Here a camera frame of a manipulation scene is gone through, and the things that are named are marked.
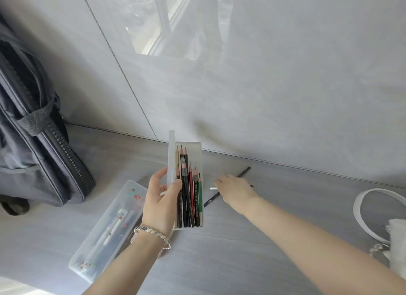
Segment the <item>white bag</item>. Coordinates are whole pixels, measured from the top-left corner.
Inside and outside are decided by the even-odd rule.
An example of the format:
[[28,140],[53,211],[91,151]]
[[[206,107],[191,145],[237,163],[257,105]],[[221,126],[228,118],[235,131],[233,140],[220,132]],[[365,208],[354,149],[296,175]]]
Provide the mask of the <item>white bag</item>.
[[390,228],[390,269],[406,280],[406,220],[392,219]]

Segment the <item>silver metal clasp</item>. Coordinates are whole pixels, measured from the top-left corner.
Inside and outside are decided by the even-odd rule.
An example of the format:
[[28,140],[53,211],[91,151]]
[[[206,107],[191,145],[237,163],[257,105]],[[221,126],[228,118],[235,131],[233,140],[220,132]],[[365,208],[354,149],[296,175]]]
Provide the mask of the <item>silver metal clasp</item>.
[[369,249],[369,256],[374,257],[378,252],[382,252],[385,257],[389,258],[387,255],[390,251],[390,245],[386,243],[377,243],[371,249]]

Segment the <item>long black pencil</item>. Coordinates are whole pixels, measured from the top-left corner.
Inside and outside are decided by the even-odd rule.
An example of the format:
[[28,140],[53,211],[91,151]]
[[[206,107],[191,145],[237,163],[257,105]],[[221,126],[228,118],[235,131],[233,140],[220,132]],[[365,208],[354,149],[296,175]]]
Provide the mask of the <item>long black pencil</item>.
[[[242,171],[239,175],[237,175],[236,177],[237,177],[237,178],[241,178],[241,177],[243,177],[246,173],[248,173],[250,170],[251,170],[251,166],[247,167],[245,170],[243,170],[243,171]],[[210,203],[212,203],[217,197],[220,196],[220,192],[218,192],[218,189],[217,189],[216,187],[210,188],[210,189],[211,189],[211,190],[216,190],[217,192],[216,192],[215,195],[213,195],[209,200],[207,200],[207,201],[204,203],[203,207],[207,207],[207,206],[208,206]]]

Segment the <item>person's right forearm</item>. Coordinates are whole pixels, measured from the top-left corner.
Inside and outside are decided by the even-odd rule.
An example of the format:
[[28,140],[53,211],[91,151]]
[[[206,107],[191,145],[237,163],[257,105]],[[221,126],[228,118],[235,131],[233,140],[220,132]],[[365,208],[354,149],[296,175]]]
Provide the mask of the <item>person's right forearm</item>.
[[406,280],[348,242],[256,196],[246,218],[324,295],[406,295]]

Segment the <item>person's left hand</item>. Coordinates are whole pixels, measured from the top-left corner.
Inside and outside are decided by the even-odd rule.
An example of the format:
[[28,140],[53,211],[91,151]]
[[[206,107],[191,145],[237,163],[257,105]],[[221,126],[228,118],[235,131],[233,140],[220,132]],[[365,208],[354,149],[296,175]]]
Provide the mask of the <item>person's left hand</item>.
[[166,191],[169,187],[160,184],[167,171],[168,168],[164,167],[150,178],[141,225],[169,238],[177,218],[177,205],[167,204]]

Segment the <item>clear pencil case with stickers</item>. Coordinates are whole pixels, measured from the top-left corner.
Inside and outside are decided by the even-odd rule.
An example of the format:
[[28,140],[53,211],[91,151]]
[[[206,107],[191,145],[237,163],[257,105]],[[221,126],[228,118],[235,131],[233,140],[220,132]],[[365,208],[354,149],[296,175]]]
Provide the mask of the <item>clear pencil case with stickers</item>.
[[[74,253],[68,264],[69,269],[89,284],[95,282],[106,267],[129,245],[135,227],[139,226],[142,220],[146,194],[146,187],[129,180]],[[109,243],[99,247],[90,267],[84,267],[84,261],[90,250],[120,209],[128,210],[128,215],[123,219]]]

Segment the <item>grey backpack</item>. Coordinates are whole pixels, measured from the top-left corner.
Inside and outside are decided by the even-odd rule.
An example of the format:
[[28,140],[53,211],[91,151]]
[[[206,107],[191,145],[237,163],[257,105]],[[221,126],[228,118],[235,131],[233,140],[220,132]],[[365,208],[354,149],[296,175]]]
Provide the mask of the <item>grey backpack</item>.
[[69,144],[60,100],[39,58],[0,13],[0,207],[80,204],[96,182]]

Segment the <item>person's left forearm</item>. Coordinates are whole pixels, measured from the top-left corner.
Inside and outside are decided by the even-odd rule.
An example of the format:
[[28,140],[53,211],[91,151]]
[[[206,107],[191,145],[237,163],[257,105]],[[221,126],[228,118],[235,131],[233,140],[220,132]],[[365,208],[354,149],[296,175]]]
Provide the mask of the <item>person's left forearm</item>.
[[166,246],[166,241],[157,234],[139,231],[134,241],[82,295],[136,295]]

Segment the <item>white pen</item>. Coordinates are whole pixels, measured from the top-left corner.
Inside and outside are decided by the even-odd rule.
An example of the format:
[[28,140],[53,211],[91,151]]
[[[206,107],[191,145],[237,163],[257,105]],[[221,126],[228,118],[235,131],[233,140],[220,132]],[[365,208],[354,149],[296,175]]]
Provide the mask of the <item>white pen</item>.
[[123,219],[128,215],[128,210],[120,209],[118,213],[113,217],[112,221],[109,222],[107,228],[103,231],[102,235],[97,240],[96,244],[90,250],[88,257],[84,261],[84,267],[90,267],[90,264],[94,261],[95,255],[99,251],[100,246],[106,246],[111,240],[113,234],[119,228]]

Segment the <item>person's right hand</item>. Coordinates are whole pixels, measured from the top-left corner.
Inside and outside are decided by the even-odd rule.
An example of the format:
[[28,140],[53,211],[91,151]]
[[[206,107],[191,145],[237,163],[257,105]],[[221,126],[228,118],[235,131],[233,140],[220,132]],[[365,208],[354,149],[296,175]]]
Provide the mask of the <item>person's right hand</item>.
[[236,178],[236,190],[231,200],[226,203],[239,214],[245,215],[251,201],[258,197],[258,194],[251,188],[246,179]]

